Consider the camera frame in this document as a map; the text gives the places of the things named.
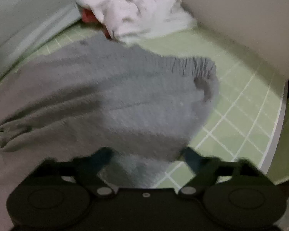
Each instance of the circular pad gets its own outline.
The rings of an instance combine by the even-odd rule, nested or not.
[[[203,196],[208,213],[220,224],[232,229],[267,228],[286,210],[286,200],[275,186],[247,186],[220,183]]]
[[[8,197],[6,207],[14,223],[31,228],[63,228],[73,224],[90,203],[81,186],[50,177],[27,180]]]

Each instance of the cloth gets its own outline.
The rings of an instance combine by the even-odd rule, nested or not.
[[[110,37],[123,42],[153,38],[195,25],[181,0],[77,0],[91,9]]]
[[[10,73],[0,85],[0,223],[8,194],[47,157],[68,161],[110,146],[118,154],[104,180],[152,186],[217,92],[210,59],[161,57],[102,33]]]

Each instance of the fabric fold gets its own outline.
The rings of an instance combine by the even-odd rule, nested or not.
[[[217,93],[209,58],[162,57],[102,33],[38,57],[0,86],[0,182],[20,182],[47,157],[110,146],[117,155],[101,177],[150,187],[204,124]]]

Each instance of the green tile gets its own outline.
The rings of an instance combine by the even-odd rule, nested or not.
[[[234,102],[238,98],[240,91],[235,90],[233,86],[230,86],[229,84],[221,81],[220,93],[224,95],[230,101]]]
[[[244,137],[225,120],[217,126],[213,135],[233,154],[239,150],[244,141]]]
[[[259,107],[256,106],[256,104],[249,101],[244,95],[237,100],[236,106],[243,110],[253,120],[256,119],[260,110]]]
[[[228,151],[210,136],[200,145],[197,152],[203,156],[220,157],[224,161],[231,161],[233,158]]]
[[[277,115],[278,115],[278,110],[279,110],[279,105],[275,104],[272,105],[270,102],[267,100],[264,102],[263,112],[272,120],[276,121]]]
[[[222,78],[232,68],[232,66],[235,65],[234,63],[223,64],[219,60],[218,56],[215,56],[213,61],[215,61],[216,64],[216,75],[218,78]]]
[[[59,33],[58,35],[56,35],[54,39],[57,39],[57,41],[60,41],[60,40],[65,39],[65,38],[66,38],[66,33],[65,33],[65,31],[63,31],[63,32]]]
[[[44,45],[40,48],[40,53],[41,53],[41,55],[49,55],[49,51],[48,51],[46,45]]]
[[[62,39],[58,39],[58,43],[63,47],[63,46],[66,46],[68,44],[71,44],[72,41],[70,39],[68,39],[67,37],[65,37]]]
[[[215,125],[218,123],[218,121],[220,119],[221,119],[221,116],[218,113],[216,113],[215,111],[212,111],[209,118],[206,121],[205,128],[208,131],[211,131],[212,128],[215,127]]]
[[[32,53],[32,55],[35,55],[35,56],[41,55],[40,49],[37,49],[35,52]]]
[[[254,165],[258,166],[262,159],[262,154],[248,140],[244,143],[238,158],[250,160]]]
[[[245,135],[248,134],[253,125],[253,121],[242,113],[242,111],[240,111],[236,106],[234,106],[227,114],[227,119]]]
[[[171,180],[166,178],[161,184],[157,186],[157,188],[176,188],[176,185],[174,185]]]
[[[74,33],[76,32],[75,29],[74,29],[74,27],[75,27],[75,25],[66,28],[66,29],[64,30],[64,33],[65,33],[65,34],[68,34],[68,35],[74,34]]]
[[[245,62],[242,61],[240,63],[240,66],[238,67],[238,72],[245,73],[251,78],[255,73],[255,69],[253,67],[248,66]]]
[[[254,76],[248,86],[248,89],[251,89],[254,93],[262,95],[265,97],[267,90],[269,89],[270,81],[265,81],[262,77]]]
[[[207,135],[207,132],[205,132],[203,129],[201,129],[190,141],[189,146],[196,148],[196,146],[202,141],[203,138],[205,138]]]
[[[262,127],[267,134],[271,135],[275,122],[273,122],[269,117],[267,117],[263,112],[261,112],[257,119],[257,124]]]
[[[269,143],[269,137],[267,137],[260,128],[254,126],[248,138],[257,146],[259,150],[265,152],[267,144]]]
[[[49,49],[49,52],[52,53],[54,51],[56,51],[57,49],[61,48],[59,46],[58,43],[54,42],[54,43],[47,43],[47,46],[48,46],[48,49]]]
[[[34,52],[34,53],[32,53],[31,55],[29,55],[27,58],[26,58],[26,61],[31,61],[32,59],[34,59],[34,58],[36,58],[37,57],[37,55],[36,55],[36,53]]]
[[[282,77],[278,73],[275,73],[271,83],[271,89],[275,91],[277,95],[283,96],[285,82],[286,81],[284,77]]]
[[[259,93],[258,90],[251,85],[243,92],[243,96],[247,96],[258,107],[262,105],[265,95],[265,93]]]
[[[209,58],[215,57],[221,52],[221,50],[212,43],[202,44],[196,51],[198,52],[198,55]]]
[[[80,32],[80,34],[85,35],[85,36],[92,36],[98,33],[99,28],[97,27],[86,27],[81,30],[76,30],[77,32]]]
[[[72,41],[79,41],[79,40],[84,39],[85,37],[77,33],[74,33],[74,34],[70,34],[69,38],[71,38]]]
[[[228,84],[233,85],[235,88],[242,91],[246,84],[249,82],[251,74],[243,72],[240,65],[233,67],[231,71],[223,77]]]
[[[225,65],[225,66],[230,66],[230,67],[232,67],[237,62],[241,61],[240,58],[238,58],[236,55],[233,55],[229,51],[220,53],[217,56],[217,58],[218,58],[220,65]]]
[[[175,161],[175,162],[171,163],[170,166],[167,168],[166,173],[170,173],[180,163],[181,163],[181,161]]]
[[[168,56],[172,54],[172,51],[170,49],[164,47],[163,44],[156,43],[154,41],[143,40],[140,41],[138,44],[140,47],[162,56]]]
[[[187,182],[194,178],[195,174],[189,169],[189,167],[183,163],[179,168],[177,168],[172,174],[171,178],[174,179],[179,186],[184,186]]]
[[[224,46],[221,46],[214,41],[212,41],[210,44],[211,44],[210,48],[213,49],[212,55],[210,56],[210,58],[214,58],[215,56],[219,55],[220,53],[227,51],[227,49]]]
[[[267,102],[277,108],[279,108],[281,98],[281,95],[276,94],[276,92],[273,90],[270,90],[267,94]]]
[[[164,47],[172,51],[173,55],[180,53],[193,53],[194,56],[201,55],[201,51],[205,50],[202,43],[198,41],[188,41],[186,39],[169,39],[164,42]]]
[[[231,102],[229,102],[222,95],[218,95],[217,105],[215,107],[218,112],[220,112],[222,115],[224,115],[230,106],[231,106]]]

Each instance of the red object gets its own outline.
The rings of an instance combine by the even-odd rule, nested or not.
[[[82,21],[84,23],[99,23],[99,21],[96,19],[95,15],[93,14],[93,12],[89,9],[83,9],[82,10]]]
[[[82,10],[81,18],[82,18],[82,21],[83,21],[84,23],[96,23],[96,24],[100,23],[100,22],[96,19],[94,13],[93,13],[91,10],[86,9],[86,8],[84,8],[84,9]],[[106,37],[107,39],[111,39],[110,34],[109,34],[109,32],[107,31],[105,25],[103,25],[103,27],[104,27],[103,31],[104,31],[105,37]]]

